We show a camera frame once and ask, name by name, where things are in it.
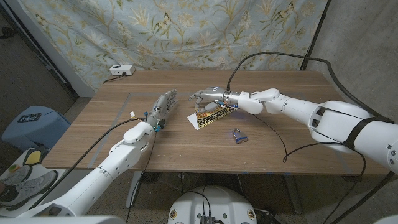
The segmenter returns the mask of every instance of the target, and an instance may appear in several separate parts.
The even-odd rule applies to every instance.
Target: black band
[[[366,125],[368,125],[370,122],[373,122],[373,121],[382,121],[382,122],[391,123],[391,120],[389,120],[385,117],[372,117],[372,118],[363,119],[350,132],[347,140],[345,140],[343,142],[344,146],[346,146],[349,149],[355,150],[354,142],[355,142],[356,137],[358,137],[358,135],[360,134],[362,129],[365,128]]]

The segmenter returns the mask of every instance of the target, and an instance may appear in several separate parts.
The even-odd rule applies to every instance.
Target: power strip
[[[109,70],[112,75],[122,75],[123,72],[126,72],[126,75],[132,75],[136,71],[136,68],[134,65],[112,65]]]

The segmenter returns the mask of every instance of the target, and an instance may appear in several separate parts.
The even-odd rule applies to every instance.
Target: screw
[[[177,216],[177,211],[176,211],[176,210],[172,210],[172,211],[170,212],[170,218],[171,218],[171,219],[174,219],[176,216]]]
[[[254,213],[253,210],[249,210],[249,211],[248,211],[248,217],[249,217],[251,220],[254,219],[254,217],[256,217],[256,214]]]

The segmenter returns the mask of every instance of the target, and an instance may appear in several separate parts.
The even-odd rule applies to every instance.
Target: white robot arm
[[[19,217],[84,215],[115,178],[138,162],[141,153],[148,148],[150,137],[163,128],[165,115],[177,102],[176,93],[172,90],[160,96],[146,121],[126,131],[123,140],[111,148],[109,156],[65,195]]]
[[[398,172],[398,125],[380,121],[364,109],[340,101],[312,103],[279,93],[272,88],[262,92],[232,92],[220,87],[200,90],[190,97],[197,98],[196,108],[202,100],[212,101],[197,110],[211,111],[217,104],[236,105],[251,114],[284,114],[304,125],[318,142],[336,142],[326,146],[341,152],[355,149],[389,170]]]

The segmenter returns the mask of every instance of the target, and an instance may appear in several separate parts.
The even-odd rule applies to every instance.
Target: sneaker
[[[51,170],[36,179],[28,180],[15,185],[18,196],[10,202],[0,202],[7,210],[13,211],[22,207],[29,199],[37,194],[43,194],[57,180],[58,172]]]
[[[32,173],[32,166],[24,165],[21,168],[19,168],[17,171],[13,172],[9,177],[0,180],[0,182],[6,185],[16,185],[28,179],[31,173]]]

